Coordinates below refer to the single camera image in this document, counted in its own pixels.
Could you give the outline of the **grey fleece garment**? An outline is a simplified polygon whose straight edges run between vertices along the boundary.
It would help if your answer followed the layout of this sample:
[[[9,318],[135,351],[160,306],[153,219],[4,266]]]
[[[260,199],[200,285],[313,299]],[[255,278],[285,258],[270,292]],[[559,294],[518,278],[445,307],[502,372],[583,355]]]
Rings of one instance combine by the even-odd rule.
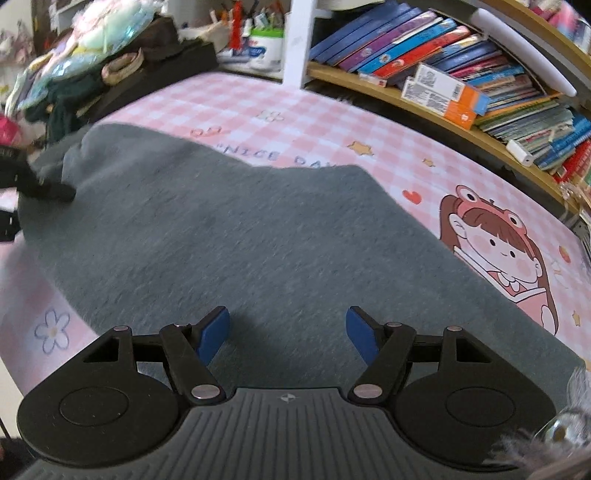
[[[349,389],[365,370],[345,329],[359,306],[421,334],[463,326],[565,404],[578,356],[359,167],[252,167],[123,124],[67,137],[36,166],[76,195],[21,199],[26,245],[97,333],[152,334],[224,306],[211,372],[225,389]]]

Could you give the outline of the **black bag with items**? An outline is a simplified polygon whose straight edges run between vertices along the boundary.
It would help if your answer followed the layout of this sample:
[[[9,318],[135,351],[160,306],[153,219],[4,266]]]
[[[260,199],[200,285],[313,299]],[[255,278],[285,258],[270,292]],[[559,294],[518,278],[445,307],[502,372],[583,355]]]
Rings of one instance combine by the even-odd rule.
[[[214,46],[181,40],[173,20],[155,15],[121,52],[88,71],[49,84],[38,108],[54,144],[157,90],[216,69]]]

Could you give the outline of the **pink checkered table mat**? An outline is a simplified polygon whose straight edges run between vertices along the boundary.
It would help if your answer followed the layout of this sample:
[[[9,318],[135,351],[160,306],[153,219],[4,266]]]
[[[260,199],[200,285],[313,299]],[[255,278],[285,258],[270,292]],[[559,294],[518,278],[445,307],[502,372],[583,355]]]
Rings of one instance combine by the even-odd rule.
[[[540,203],[471,156],[355,106],[225,73],[202,74],[109,116],[212,147],[253,166],[355,164],[437,231],[441,200],[465,185],[516,213],[540,248],[557,309],[558,338],[590,356],[590,269],[576,236]],[[94,339],[44,278],[22,240],[1,248],[1,359],[14,386],[32,389]]]

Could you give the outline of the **orange white box lower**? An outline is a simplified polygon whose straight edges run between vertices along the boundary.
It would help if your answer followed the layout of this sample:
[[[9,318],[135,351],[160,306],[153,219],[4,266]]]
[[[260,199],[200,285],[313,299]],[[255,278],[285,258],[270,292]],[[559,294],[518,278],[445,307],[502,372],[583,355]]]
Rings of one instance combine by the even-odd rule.
[[[469,130],[473,126],[477,117],[477,114],[469,107],[454,102],[422,86],[413,78],[407,78],[405,80],[402,98],[466,130]]]

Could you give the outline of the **orange white box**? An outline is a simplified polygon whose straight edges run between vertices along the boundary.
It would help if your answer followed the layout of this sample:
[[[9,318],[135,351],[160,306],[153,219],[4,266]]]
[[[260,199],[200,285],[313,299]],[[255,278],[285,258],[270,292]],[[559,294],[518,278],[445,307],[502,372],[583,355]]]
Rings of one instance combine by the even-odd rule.
[[[413,78],[407,78],[405,80],[402,98],[466,130],[469,130],[473,126],[477,117],[477,114],[469,107],[454,102],[422,86]]]
[[[491,102],[486,94],[475,87],[424,62],[417,68],[415,81],[447,100],[469,107],[480,116],[485,115]]]

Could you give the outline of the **red tassel ornament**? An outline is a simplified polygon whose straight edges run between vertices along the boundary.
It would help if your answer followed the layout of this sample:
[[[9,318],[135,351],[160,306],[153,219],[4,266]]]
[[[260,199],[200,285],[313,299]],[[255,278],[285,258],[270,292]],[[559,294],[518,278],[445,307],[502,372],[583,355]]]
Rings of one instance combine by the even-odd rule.
[[[242,49],[242,0],[235,0],[232,3],[231,10],[231,33],[229,39],[229,48],[232,51]]]

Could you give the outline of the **orange white box upper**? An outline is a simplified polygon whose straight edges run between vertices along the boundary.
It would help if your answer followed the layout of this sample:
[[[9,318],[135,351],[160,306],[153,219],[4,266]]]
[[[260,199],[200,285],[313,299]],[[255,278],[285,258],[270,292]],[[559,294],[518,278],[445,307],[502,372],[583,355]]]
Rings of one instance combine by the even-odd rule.
[[[469,107],[480,116],[485,115],[491,102],[486,94],[475,87],[424,62],[417,68],[415,81],[447,100]]]

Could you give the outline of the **wooden bookshelf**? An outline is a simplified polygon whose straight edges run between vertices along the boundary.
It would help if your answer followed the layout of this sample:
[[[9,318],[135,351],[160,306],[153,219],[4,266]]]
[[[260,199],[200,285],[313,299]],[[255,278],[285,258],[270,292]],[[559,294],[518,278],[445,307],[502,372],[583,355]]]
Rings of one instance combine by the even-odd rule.
[[[318,1],[308,75],[444,128],[590,216],[586,1]]]

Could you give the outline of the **row of colourful books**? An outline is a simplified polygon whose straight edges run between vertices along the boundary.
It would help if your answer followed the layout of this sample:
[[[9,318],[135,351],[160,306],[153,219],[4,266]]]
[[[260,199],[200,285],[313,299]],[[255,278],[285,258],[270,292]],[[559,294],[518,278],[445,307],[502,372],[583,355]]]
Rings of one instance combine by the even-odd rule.
[[[508,14],[529,26],[542,23],[540,9],[527,2],[486,1],[480,8],[507,25]],[[441,3],[384,2],[311,47],[308,75],[392,104],[555,190],[589,163],[590,117],[578,108],[577,96],[549,87],[470,17],[450,14]],[[415,80],[421,62],[490,98],[487,112],[469,130],[402,98],[405,80]],[[510,140],[533,155],[532,166],[509,154]]]

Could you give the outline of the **white green lidded jar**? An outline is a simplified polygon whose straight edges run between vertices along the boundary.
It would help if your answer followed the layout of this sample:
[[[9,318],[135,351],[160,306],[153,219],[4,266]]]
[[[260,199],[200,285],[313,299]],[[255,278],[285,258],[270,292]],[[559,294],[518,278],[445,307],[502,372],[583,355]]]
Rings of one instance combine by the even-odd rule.
[[[249,34],[249,66],[259,71],[280,71],[283,29],[255,28]]]

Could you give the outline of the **white paper roll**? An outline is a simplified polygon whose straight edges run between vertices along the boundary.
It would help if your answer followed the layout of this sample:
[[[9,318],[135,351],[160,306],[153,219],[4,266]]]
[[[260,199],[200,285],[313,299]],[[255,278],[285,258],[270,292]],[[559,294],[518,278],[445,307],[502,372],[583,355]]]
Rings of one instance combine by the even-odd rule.
[[[570,98],[577,96],[577,90],[570,81],[537,48],[497,16],[479,8],[471,15],[470,20],[474,26],[516,56],[549,87]]]

